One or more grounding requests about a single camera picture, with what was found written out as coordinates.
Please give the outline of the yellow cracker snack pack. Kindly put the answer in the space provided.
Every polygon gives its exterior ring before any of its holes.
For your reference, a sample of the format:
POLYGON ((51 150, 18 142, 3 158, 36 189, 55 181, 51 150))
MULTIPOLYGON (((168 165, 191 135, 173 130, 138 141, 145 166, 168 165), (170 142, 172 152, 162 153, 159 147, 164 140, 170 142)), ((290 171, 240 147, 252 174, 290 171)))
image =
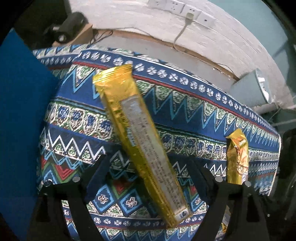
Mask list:
POLYGON ((248 140, 240 128, 236 129, 226 138, 227 182, 242 185, 248 180, 248 140))

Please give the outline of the long gold snack pack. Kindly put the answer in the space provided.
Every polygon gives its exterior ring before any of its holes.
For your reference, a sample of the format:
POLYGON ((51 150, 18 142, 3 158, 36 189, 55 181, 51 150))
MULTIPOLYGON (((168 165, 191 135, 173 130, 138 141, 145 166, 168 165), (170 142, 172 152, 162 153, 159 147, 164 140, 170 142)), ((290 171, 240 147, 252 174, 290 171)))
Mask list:
POLYGON ((175 228, 192 212, 132 76, 132 65, 103 70, 92 83, 159 215, 167 227, 175 228))

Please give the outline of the white pipe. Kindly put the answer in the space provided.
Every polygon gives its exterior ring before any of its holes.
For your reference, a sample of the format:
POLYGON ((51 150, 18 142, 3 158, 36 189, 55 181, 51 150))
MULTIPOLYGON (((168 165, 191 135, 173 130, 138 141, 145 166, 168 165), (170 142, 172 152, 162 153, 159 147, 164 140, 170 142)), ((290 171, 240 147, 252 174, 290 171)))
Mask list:
POLYGON ((290 109, 295 111, 295 104, 286 104, 283 102, 273 102, 271 104, 264 104, 262 106, 255 106, 252 108, 256 113, 262 115, 271 111, 279 109, 290 109))

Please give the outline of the blue patterned tablecloth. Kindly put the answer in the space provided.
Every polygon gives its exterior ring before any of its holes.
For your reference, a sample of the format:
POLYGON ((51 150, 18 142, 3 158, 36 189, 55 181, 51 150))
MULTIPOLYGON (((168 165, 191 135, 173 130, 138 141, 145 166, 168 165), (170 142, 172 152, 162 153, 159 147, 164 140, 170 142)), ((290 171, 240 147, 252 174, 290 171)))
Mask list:
POLYGON ((51 47, 34 50, 33 55, 61 81, 44 118, 37 182, 68 182, 102 154, 111 153, 106 180, 87 206, 105 240, 191 240, 208 206, 186 165, 173 161, 193 215, 177 228, 165 227, 92 83, 104 69, 131 64, 166 152, 193 155, 214 176, 226 177, 226 137, 241 129, 249 144, 248 179, 260 194, 271 193, 281 146, 278 133, 210 82, 158 59, 98 45, 51 47))

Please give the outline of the pale blue waste bin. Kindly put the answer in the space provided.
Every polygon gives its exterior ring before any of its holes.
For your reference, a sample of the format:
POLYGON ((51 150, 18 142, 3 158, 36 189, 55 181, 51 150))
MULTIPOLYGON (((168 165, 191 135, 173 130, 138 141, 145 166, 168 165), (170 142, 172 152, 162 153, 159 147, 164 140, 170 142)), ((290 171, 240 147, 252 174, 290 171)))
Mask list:
POLYGON ((230 87, 229 94, 250 108, 272 103, 268 78, 258 68, 235 82, 230 87))

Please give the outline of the blue cardboard box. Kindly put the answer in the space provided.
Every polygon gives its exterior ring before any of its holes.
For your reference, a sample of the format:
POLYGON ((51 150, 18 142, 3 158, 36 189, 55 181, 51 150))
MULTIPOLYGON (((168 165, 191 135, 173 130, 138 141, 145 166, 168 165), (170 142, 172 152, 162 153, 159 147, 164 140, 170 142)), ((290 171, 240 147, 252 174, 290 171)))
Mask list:
POLYGON ((58 83, 11 30, 1 44, 1 214, 20 240, 37 199, 39 136, 58 83))

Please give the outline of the black cylindrical device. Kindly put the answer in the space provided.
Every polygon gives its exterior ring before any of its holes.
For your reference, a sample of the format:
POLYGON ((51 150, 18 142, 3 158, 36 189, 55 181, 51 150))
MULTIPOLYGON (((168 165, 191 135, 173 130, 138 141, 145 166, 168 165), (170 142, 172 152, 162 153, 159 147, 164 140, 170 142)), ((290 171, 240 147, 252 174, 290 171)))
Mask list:
POLYGON ((81 12, 74 12, 61 25, 52 25, 50 30, 55 41, 64 44, 74 40, 86 24, 86 17, 81 12))

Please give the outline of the white wall socket strip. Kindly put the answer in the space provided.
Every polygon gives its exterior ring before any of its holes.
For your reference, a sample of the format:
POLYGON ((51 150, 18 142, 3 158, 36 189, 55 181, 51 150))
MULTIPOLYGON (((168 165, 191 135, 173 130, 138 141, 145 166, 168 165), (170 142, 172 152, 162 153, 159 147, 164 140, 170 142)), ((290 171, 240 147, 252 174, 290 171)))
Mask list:
POLYGON ((204 11, 195 8, 189 4, 183 3, 182 1, 169 1, 169 0, 149 0, 148 6, 163 11, 168 11, 172 14, 189 18, 190 20, 206 27, 213 27, 216 19, 204 11))

